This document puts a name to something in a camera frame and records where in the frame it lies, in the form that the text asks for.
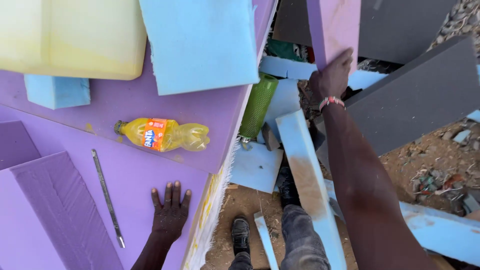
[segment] shoe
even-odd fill
[[[250,254],[250,226],[244,216],[238,216],[232,222],[233,253],[247,252]]]
[[[282,167],[278,172],[277,183],[279,183],[278,189],[280,190],[280,203],[282,208],[289,204],[298,205],[300,204],[300,197],[293,181],[292,171],[289,167]]]

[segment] red and white beaded bracelet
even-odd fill
[[[322,111],[322,108],[327,106],[330,103],[335,103],[335,104],[341,105],[343,108],[345,108],[345,104],[343,103],[343,101],[341,99],[336,98],[334,96],[329,96],[329,97],[326,97],[322,102],[320,102],[320,111]]]

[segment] fanta logo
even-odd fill
[[[153,138],[155,137],[155,133],[153,132],[153,130],[145,131],[144,137],[145,137],[144,146],[145,147],[152,147]]]

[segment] fanta bottle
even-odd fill
[[[208,127],[195,123],[179,125],[171,119],[138,118],[130,123],[118,121],[114,129],[116,134],[127,136],[135,145],[160,152],[179,147],[188,151],[202,151],[210,142]]]

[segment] hand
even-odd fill
[[[162,206],[157,189],[152,188],[152,201],[155,207],[152,235],[158,235],[164,240],[171,241],[171,243],[175,242],[181,235],[181,230],[187,221],[188,207],[192,197],[191,190],[187,190],[180,204],[180,191],[180,181],[175,181],[175,186],[168,183],[165,188],[164,205]]]
[[[348,86],[348,73],[353,61],[352,53],[353,49],[349,48],[342,52],[323,71],[312,73],[310,89],[317,102],[321,102],[329,96],[341,98]]]

